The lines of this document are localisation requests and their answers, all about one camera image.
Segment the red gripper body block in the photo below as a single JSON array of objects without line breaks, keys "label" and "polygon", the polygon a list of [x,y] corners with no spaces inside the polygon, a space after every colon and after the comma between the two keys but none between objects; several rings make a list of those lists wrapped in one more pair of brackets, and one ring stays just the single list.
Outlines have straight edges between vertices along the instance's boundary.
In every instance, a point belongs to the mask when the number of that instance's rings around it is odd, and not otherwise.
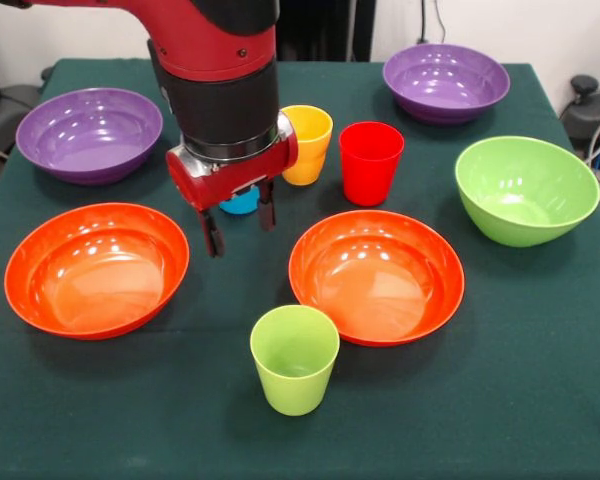
[{"label": "red gripper body block", "polygon": [[192,154],[184,145],[166,154],[169,174],[180,194],[196,210],[207,210],[260,181],[272,180],[295,164],[298,142],[292,123],[278,113],[276,136],[250,158],[219,162]]}]

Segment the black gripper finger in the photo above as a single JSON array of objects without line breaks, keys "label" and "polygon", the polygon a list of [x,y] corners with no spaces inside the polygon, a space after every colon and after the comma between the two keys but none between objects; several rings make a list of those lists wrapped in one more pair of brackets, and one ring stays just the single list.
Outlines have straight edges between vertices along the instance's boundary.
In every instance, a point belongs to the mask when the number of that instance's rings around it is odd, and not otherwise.
[{"label": "black gripper finger", "polygon": [[209,256],[212,258],[222,257],[225,252],[224,240],[213,215],[208,210],[202,210],[199,212],[199,221]]},{"label": "black gripper finger", "polygon": [[259,191],[257,211],[260,226],[264,231],[271,231],[276,225],[273,199],[274,183],[272,180],[262,180],[257,186]]}]

